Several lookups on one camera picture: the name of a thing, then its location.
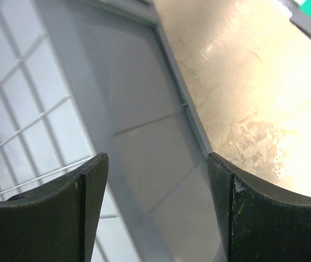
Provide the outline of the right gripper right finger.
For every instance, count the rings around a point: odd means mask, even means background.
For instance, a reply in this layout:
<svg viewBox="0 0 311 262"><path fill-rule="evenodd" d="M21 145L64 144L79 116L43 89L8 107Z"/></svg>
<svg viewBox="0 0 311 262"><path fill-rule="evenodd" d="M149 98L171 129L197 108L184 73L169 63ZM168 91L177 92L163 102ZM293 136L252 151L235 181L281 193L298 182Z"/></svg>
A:
<svg viewBox="0 0 311 262"><path fill-rule="evenodd" d="M212 152L207 172L225 261L311 261L311 197Z"/></svg>

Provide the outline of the grey plastic crate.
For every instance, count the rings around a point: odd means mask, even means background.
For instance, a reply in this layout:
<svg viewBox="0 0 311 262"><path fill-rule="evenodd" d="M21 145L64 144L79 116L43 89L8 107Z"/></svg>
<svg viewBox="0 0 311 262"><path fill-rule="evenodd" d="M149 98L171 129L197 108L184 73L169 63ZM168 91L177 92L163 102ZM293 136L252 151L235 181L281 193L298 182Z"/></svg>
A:
<svg viewBox="0 0 311 262"><path fill-rule="evenodd" d="M0 201L106 153L90 261L224 261L209 151L152 1L0 1Z"/></svg>

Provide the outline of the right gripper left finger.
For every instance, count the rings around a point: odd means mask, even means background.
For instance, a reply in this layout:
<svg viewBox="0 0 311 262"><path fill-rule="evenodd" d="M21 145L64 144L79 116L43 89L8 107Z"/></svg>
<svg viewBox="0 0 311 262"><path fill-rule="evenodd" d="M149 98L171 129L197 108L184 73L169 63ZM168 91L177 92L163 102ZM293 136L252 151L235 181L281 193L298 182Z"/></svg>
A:
<svg viewBox="0 0 311 262"><path fill-rule="evenodd" d="M100 153L0 201L0 261L90 261L109 171Z"/></svg>

